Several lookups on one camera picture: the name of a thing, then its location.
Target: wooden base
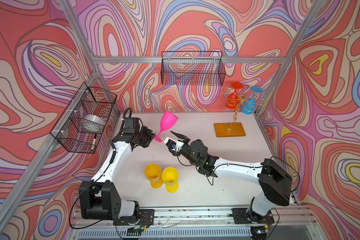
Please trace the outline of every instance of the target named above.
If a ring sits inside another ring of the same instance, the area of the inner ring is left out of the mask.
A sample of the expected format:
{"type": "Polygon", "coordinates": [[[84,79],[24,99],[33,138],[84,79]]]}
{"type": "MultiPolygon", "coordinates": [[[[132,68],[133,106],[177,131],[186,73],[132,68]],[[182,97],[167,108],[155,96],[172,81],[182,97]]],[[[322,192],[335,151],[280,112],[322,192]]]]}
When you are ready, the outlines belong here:
{"type": "Polygon", "coordinates": [[[231,126],[231,130],[228,131],[231,122],[215,123],[216,137],[244,137],[245,131],[241,122],[235,122],[231,126]]]}

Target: white surface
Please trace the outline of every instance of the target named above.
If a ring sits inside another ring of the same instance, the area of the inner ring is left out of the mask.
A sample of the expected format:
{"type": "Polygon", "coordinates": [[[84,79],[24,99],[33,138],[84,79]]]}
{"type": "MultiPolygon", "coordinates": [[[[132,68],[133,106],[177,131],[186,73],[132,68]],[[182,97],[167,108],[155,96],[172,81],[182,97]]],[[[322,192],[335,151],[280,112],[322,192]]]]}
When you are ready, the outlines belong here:
{"type": "MultiPolygon", "coordinates": [[[[219,137],[215,135],[214,123],[230,122],[233,113],[175,113],[179,120],[172,131],[184,134],[190,142],[201,139],[208,147],[208,153],[230,161],[263,162],[271,157],[271,152],[253,115],[238,113],[238,122],[243,124],[245,137],[219,137]]],[[[160,132],[160,120],[163,113],[133,113],[132,117],[141,118],[144,125],[156,134],[160,132]]],[[[160,138],[175,137],[169,130],[161,133],[160,138]]],[[[189,162],[180,156],[183,164],[189,162]]],[[[116,189],[123,200],[135,200],[140,207],[169,206],[206,206],[250,204],[261,187],[252,182],[215,178],[211,186],[204,175],[194,166],[182,166],[177,157],[172,156],[165,144],[153,140],[148,148],[136,147],[129,155],[116,177],[116,189]],[[145,178],[144,169],[150,163],[156,163],[163,171],[174,167],[179,172],[179,189],[169,193],[163,185],[159,189],[150,186],[145,178]]]]}

